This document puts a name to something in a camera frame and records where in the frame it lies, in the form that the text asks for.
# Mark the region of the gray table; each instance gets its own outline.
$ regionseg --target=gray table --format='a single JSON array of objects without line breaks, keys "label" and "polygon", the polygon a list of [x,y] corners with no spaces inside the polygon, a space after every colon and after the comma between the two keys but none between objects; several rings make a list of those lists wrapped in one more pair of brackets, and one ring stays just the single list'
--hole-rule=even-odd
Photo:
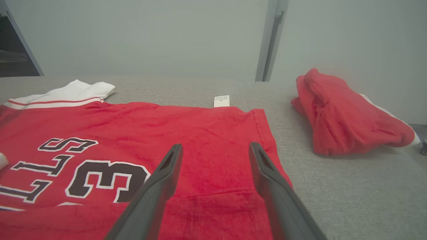
[{"label": "gray table", "polygon": [[274,82],[197,81],[142,76],[15,77],[0,79],[0,101],[42,94],[79,79],[116,86],[109,103],[213,107],[230,95],[243,111],[263,108],[295,192],[329,239],[427,239],[427,175],[401,150],[324,157],[313,153],[309,123],[290,100],[296,89]]}]

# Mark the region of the dark doorway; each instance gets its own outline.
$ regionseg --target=dark doorway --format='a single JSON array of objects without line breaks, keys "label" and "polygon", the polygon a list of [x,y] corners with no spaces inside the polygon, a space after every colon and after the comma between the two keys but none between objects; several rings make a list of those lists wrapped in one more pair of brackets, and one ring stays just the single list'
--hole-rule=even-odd
[{"label": "dark doorway", "polygon": [[0,77],[40,76],[7,17],[0,17]]}]

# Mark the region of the red jersey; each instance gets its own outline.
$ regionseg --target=red jersey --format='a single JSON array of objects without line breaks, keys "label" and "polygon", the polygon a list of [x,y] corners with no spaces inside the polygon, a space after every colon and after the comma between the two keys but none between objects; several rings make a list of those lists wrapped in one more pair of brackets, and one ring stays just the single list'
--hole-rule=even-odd
[{"label": "red jersey", "polygon": [[259,142],[283,171],[263,110],[100,97],[0,106],[0,235],[101,239],[173,144],[183,146],[159,239],[272,239],[249,163]]},{"label": "red jersey", "polygon": [[414,130],[338,77],[311,69],[296,80],[299,97],[291,104],[313,128],[314,152],[324,155],[367,153],[380,146],[415,146]]}]

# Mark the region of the white wall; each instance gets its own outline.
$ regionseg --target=white wall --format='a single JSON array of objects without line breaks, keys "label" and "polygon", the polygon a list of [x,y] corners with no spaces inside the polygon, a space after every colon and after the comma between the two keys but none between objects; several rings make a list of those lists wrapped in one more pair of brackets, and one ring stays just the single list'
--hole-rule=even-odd
[{"label": "white wall", "polygon": [[427,1],[289,0],[270,81],[294,89],[314,67],[427,124]]},{"label": "white wall", "polygon": [[46,76],[253,82],[267,0],[6,0]]}]

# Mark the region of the white label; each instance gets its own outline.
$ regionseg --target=white label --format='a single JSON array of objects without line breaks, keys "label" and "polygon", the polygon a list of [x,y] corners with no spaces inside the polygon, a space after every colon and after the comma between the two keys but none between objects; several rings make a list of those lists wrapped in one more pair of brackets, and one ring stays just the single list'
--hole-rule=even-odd
[{"label": "white label", "polygon": [[230,95],[218,96],[213,99],[213,107],[229,107],[230,106]]}]

